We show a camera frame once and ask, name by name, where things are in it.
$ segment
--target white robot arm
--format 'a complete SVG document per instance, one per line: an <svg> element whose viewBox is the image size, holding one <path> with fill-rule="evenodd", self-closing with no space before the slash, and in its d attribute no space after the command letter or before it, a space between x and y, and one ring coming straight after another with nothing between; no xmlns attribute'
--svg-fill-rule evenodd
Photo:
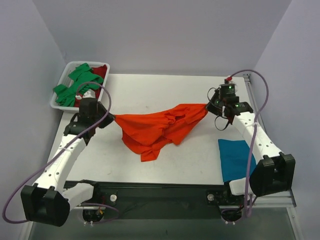
<svg viewBox="0 0 320 240"><path fill-rule="evenodd" d="M104 106L95 98L88 97L81 100L79 113L76 113L66 126L55 156L61 150L64 152L44 170L32 186L25 185L21 190L20 195L27 220L60 227L74 207L87 200L94 202L99 200L101 197L99 184L94 181L82 180L76 186L63 190L75 161L96 133L94 128L85 130L100 120L106 112ZM115 117L109 113L97 127L104 128L114 119ZM77 139L65 148L75 137Z"/></svg>
<svg viewBox="0 0 320 240"><path fill-rule="evenodd" d="M256 136L252 154L256 160L256 167L249 176L248 193L257 197L279 193L291 189L296 161L291 154L284 154L270 140L258 122L254 122L256 115L247 102L239 102L236 96L235 84L221 84L215 90L206 109L221 117L228 119L242 135L248 146ZM229 182L232 195L245 193L246 178Z"/></svg>

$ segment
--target orange cloth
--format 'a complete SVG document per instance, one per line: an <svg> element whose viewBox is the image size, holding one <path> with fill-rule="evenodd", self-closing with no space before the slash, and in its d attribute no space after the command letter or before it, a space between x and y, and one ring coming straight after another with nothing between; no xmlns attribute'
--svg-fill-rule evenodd
<svg viewBox="0 0 320 240"><path fill-rule="evenodd" d="M179 104L151 114L116 115L115 122L122 128L123 143L141 161L156 160L166 144L179 145L187 134L203 119L206 104Z"/></svg>

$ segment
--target green cloth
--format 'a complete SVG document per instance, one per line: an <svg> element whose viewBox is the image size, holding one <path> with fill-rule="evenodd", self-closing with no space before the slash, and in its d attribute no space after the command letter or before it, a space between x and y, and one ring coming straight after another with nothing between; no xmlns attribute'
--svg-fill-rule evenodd
<svg viewBox="0 0 320 240"><path fill-rule="evenodd" d="M81 84L85 82L102 84L104 82L102 77L92 73L92 69L87 63L77 66L68 76L74 81L70 87L59 84L53 89L58 97L56 102L63 107L73 107L75 105L77 89ZM85 84L81 86L79 93L83 95L89 89L97 90L98 88L99 86L95 84Z"/></svg>

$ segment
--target blue cloth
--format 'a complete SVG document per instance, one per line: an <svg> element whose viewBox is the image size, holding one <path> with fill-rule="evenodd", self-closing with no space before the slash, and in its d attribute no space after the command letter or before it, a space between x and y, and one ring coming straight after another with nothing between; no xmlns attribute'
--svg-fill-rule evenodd
<svg viewBox="0 0 320 240"><path fill-rule="evenodd" d="M249 146L246 141L230 141L218 139L223 182L246 177ZM250 175L256 167L255 157L252 155Z"/></svg>

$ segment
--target plastic bin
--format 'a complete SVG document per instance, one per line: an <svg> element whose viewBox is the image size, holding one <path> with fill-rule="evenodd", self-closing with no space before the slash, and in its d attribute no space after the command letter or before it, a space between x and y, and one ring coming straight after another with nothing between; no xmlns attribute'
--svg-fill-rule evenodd
<svg viewBox="0 0 320 240"><path fill-rule="evenodd" d="M63 84L67 87L70 87L72 84L73 84L73 80L71 80L68 75L74 71L76 69L76 67L80 66L81 64L84 64L84 63L87 63L91 68L97 68L97 67L101 67L103 65L106 65L107 67L107 70L106 70L106 73L105 73L105 77L104 77L104 80L103 80L103 84L102 86L106 86L106 83L107 83L107 78L108 78L108 74L109 74L109 70L110 70L110 65L108 63L105 63L105 62L98 62L98 61L71 61L69 62L66 66L65 66L65 69L63 70L63 73L60 77L60 80L58 82L58 85L59 84ZM99 98L98 98L98 101L101 101L102 99L102 95L104 94L104 91L101 90L100 92L100 95L99 95ZM57 94L55 92L53 92L53 96L51 98L51 101L50 101L50 105L52 108L54 109L60 109L60 110L63 110L63 111L66 111L66 112L71 112L71 113L75 113L75 112L78 112L79 111L79 108L78 107L73 107L73 106L60 106L56 100L57 100Z"/></svg>

